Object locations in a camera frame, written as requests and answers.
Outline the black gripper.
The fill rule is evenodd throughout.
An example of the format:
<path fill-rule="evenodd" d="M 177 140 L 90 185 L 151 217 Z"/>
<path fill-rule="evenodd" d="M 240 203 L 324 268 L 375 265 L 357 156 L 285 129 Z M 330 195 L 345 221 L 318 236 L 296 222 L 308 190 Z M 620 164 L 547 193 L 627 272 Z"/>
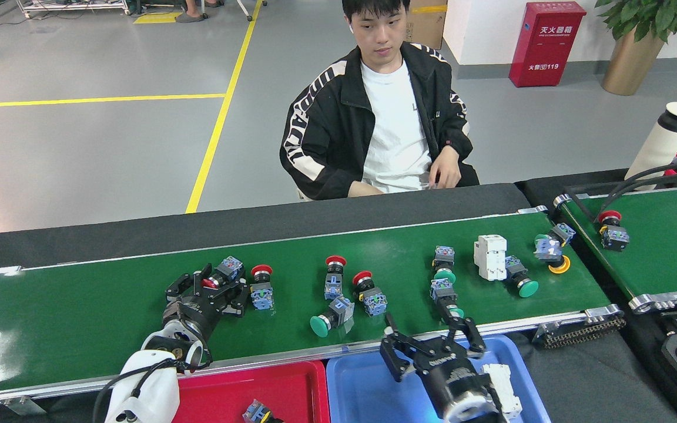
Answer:
<path fill-rule="evenodd" d="M 204 289 L 211 290 L 214 284 L 210 280 L 212 265 L 193 275 L 183 273 L 167 287 L 167 306 L 162 314 L 162 335 L 172 339 L 199 340 L 210 339 L 217 322 L 223 315 L 242 317 L 246 311 L 246 302 L 250 294 L 246 279 L 231 282 L 215 292 L 215 302 L 202 297 Z M 193 296 L 182 295 L 192 288 Z"/>
<path fill-rule="evenodd" d="M 401 382 L 410 361 L 397 353 L 415 359 L 417 375 L 421 377 L 436 414 L 444 421 L 470 421 L 492 413 L 492 403 L 481 376 L 469 358 L 481 358 L 486 353 L 485 342 L 470 317 L 448 319 L 448 350 L 433 349 L 427 343 L 401 334 L 392 315 L 385 315 L 387 324 L 380 343 L 380 353 L 395 382 Z M 457 331 L 465 335 L 468 351 L 451 347 Z"/>

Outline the person's right hand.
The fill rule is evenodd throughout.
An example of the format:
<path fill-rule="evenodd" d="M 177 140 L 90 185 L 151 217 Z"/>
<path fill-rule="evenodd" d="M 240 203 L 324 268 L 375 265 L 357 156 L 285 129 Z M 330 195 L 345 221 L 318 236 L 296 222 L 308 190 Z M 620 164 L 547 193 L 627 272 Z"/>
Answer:
<path fill-rule="evenodd" d="M 379 190 L 378 187 L 353 180 L 347 192 L 347 197 L 373 196 L 379 194 L 384 194 L 384 192 Z"/>

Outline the person's left hand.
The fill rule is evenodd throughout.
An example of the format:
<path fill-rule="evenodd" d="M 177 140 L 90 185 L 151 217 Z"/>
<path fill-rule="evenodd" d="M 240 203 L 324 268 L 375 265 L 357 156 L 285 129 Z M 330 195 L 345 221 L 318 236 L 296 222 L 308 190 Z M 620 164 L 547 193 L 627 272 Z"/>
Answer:
<path fill-rule="evenodd" d="M 432 163 L 429 177 L 430 187 L 437 189 L 448 189 L 458 185 L 461 179 L 459 154 L 453 147 L 446 146 L 441 150 Z"/>

